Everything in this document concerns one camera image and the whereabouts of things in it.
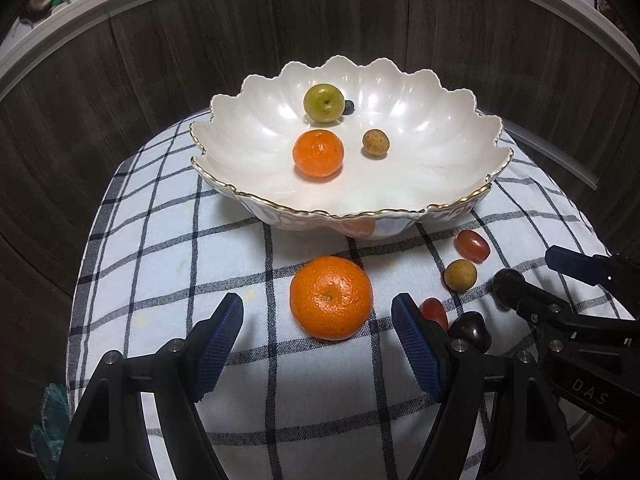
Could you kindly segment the tan longan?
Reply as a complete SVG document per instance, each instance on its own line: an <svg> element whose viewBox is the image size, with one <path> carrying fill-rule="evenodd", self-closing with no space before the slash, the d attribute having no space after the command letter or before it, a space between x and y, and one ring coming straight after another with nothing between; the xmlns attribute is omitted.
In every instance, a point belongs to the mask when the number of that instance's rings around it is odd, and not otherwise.
<svg viewBox="0 0 640 480"><path fill-rule="evenodd" d="M454 260L444 271L444 282L453 292L466 292L477 281L477 268L465 259Z"/></svg>
<svg viewBox="0 0 640 480"><path fill-rule="evenodd" d="M370 157L385 157L390 149L390 139L380 129L367 130L362 136L362 149Z"/></svg>

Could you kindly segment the large orange tangerine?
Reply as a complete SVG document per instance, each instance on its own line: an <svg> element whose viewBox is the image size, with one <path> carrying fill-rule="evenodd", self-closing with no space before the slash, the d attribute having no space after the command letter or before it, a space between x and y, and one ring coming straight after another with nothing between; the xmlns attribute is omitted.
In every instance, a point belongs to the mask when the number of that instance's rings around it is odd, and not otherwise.
<svg viewBox="0 0 640 480"><path fill-rule="evenodd" d="M299 327L327 341L354 336L373 310L367 273L356 263L334 256L315 258L297 271L288 299Z"/></svg>

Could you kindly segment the red grape tomato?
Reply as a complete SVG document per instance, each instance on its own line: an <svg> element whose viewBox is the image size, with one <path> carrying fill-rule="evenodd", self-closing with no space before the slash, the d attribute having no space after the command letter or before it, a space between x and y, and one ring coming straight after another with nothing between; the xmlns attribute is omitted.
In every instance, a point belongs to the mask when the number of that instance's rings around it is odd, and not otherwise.
<svg viewBox="0 0 640 480"><path fill-rule="evenodd" d="M436 322L445 332L448 330L447 313L439 299L435 297L425 299L420 305L420 311L424 318Z"/></svg>
<svg viewBox="0 0 640 480"><path fill-rule="evenodd" d="M472 230L460 231L454 239L458 254L474 263L483 263L490 255L490 247L484 237Z"/></svg>

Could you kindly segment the dark blue blueberry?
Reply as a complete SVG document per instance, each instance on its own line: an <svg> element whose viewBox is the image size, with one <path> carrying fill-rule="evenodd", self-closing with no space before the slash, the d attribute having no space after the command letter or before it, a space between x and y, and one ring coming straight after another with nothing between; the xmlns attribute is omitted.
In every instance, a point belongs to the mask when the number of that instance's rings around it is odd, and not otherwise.
<svg viewBox="0 0 640 480"><path fill-rule="evenodd" d="M351 115L355 111L355 104L351 100L345 101L345 106L343 110L343 114L345 116Z"/></svg>

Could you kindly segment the green yellow apple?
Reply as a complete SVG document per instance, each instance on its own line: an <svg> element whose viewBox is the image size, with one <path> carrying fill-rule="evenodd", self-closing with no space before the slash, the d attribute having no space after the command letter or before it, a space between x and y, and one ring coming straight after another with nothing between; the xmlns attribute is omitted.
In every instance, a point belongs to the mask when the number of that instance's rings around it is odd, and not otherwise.
<svg viewBox="0 0 640 480"><path fill-rule="evenodd" d="M305 93L303 107L314 122L330 124L343 115L345 98L333 84L315 84Z"/></svg>

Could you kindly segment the white checkered cloth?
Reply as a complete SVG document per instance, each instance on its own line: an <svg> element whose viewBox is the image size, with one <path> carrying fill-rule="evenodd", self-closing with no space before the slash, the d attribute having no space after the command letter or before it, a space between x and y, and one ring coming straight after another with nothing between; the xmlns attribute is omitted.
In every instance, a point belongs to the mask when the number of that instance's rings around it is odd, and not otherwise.
<svg viewBox="0 0 640 480"><path fill-rule="evenodd" d="M603 245L522 152L468 216L376 241L267 226L213 191L191 167L195 154L188 126L178 122L116 170L81 263L66 374L78 401L105 352L152 353L186 336L228 292L240 295L239 337L215 391L198 404L232 479L408 476L437 408L419 389L393 329L390 304L400 292L439 299L450 318L480 312L497 356L533 345L527 324L489 295L489 279L506 266L579 312L624 315L602 289L547 268L550 246L594 255ZM475 285L453 292L444 271L464 259L454 248L462 230L484 237L490 255L473 262ZM288 306L294 274L324 255L358 263L374 292L370 320L336 344L309 338Z"/></svg>

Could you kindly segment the teal mesh scrubber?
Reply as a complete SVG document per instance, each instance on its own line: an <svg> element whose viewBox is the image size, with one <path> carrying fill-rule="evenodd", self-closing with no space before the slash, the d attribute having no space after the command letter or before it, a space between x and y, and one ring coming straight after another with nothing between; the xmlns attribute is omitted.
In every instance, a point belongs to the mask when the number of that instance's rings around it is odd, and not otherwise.
<svg viewBox="0 0 640 480"><path fill-rule="evenodd" d="M40 423L32 426L29 440L32 452L46 479L54 479L70 426L70 404L63 385L50 384L44 389L40 406Z"/></svg>

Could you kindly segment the tan longan in bowl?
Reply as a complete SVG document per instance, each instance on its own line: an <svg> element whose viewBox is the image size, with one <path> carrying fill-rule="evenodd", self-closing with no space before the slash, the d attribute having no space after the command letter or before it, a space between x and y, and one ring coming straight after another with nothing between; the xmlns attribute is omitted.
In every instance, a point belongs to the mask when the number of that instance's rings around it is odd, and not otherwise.
<svg viewBox="0 0 640 480"><path fill-rule="evenodd" d="M370 157L385 157L390 149L390 139L380 129L367 130L362 136L362 149Z"/></svg>

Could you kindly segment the white scalloped ceramic bowl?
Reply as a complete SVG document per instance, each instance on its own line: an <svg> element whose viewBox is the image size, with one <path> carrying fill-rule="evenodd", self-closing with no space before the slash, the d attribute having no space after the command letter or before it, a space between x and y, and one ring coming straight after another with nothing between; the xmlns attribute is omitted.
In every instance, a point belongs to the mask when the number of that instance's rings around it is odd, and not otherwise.
<svg viewBox="0 0 640 480"><path fill-rule="evenodd" d="M344 160L326 179L302 174L292 156L312 127L303 98L314 84L333 84L355 104L332 126ZM236 96L213 96L209 113L189 128L198 147L192 167L217 193L281 230L384 240L419 222L454 220L489 193L513 157L501 144L502 120L480 112L471 90L449 90L434 70L406 73L388 58L288 62L277 76L246 77ZM390 139L385 157L363 151L370 129Z"/></svg>

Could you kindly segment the small orange tangerine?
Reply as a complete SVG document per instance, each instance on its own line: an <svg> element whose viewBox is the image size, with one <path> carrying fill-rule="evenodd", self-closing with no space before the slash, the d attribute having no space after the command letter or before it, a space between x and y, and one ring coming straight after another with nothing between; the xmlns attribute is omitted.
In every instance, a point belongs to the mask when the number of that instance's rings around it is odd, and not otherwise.
<svg viewBox="0 0 640 480"><path fill-rule="evenodd" d="M302 174L324 179L342 168L344 145L340 138L329 130L309 130L296 140L292 156L296 168Z"/></svg>

